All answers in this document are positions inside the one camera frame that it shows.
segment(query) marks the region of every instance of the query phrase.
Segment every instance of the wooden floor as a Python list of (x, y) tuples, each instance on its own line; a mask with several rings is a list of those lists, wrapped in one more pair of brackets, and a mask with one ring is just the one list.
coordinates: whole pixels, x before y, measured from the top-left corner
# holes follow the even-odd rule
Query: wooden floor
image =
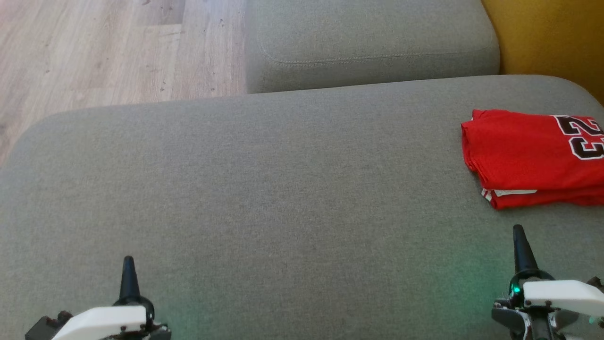
[(0, 166), (61, 111), (244, 93), (245, 0), (0, 0)]

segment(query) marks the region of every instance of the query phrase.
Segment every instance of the mustard yellow wall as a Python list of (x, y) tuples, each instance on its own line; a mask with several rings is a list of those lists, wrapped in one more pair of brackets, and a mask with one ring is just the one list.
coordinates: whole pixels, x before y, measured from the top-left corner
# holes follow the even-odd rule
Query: mustard yellow wall
[(604, 0), (483, 0), (504, 74), (572, 80), (604, 104)]

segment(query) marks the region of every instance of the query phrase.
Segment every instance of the cushion seam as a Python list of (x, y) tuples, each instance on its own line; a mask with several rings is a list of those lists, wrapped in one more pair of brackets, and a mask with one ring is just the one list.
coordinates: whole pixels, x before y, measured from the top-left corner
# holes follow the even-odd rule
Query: cushion seam
[(342, 58), (333, 58), (333, 59), (318, 59), (318, 60), (302, 60), (302, 61), (294, 61), (294, 60), (279, 60), (275, 57), (272, 57), (270, 54), (266, 52), (264, 45), (257, 39), (258, 46), (260, 47), (260, 51), (264, 54), (265, 59), (273, 62), (275, 64), (287, 64), (288, 66), (303, 66), (303, 65), (316, 65), (316, 64), (346, 64), (352, 62), (368, 62), (377, 59), (405, 59), (412, 57), (431, 57), (431, 56), (450, 56), (455, 54), (469, 54), (469, 53), (480, 53), (488, 48), (493, 47), (494, 37), (491, 34), (489, 44), (483, 48), (478, 50), (471, 51), (463, 51), (463, 52), (447, 52), (447, 53), (427, 53), (427, 54), (385, 54), (381, 56), (366, 56), (366, 57), (342, 57)]

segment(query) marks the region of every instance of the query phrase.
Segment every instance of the gray fabric upholstery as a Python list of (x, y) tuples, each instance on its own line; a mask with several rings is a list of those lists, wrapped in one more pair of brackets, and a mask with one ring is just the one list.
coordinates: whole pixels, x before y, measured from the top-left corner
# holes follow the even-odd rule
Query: gray fabric upholstery
[(250, 93), (497, 74), (480, 0), (249, 0)]
[(113, 303), (131, 254), (174, 340), (508, 339), (490, 307), (513, 275), (512, 226), (543, 269), (587, 280), (604, 209), (493, 210), (461, 153), (474, 108), (604, 121), (585, 90), (544, 76), (50, 117), (0, 171), (4, 338)]

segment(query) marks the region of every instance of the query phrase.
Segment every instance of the sofa cushion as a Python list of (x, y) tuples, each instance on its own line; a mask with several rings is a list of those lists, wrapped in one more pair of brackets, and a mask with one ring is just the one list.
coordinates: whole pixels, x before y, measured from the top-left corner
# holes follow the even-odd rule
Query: sofa cushion
[(480, 0), (249, 0), (251, 93), (496, 74)]
[(604, 121), (545, 76), (50, 117), (0, 171), (3, 334), (110, 305), (133, 255), (174, 340), (508, 339), (490, 308), (514, 274), (512, 226), (542, 269), (587, 280), (602, 274), (604, 209), (493, 210), (461, 153), (474, 108)]

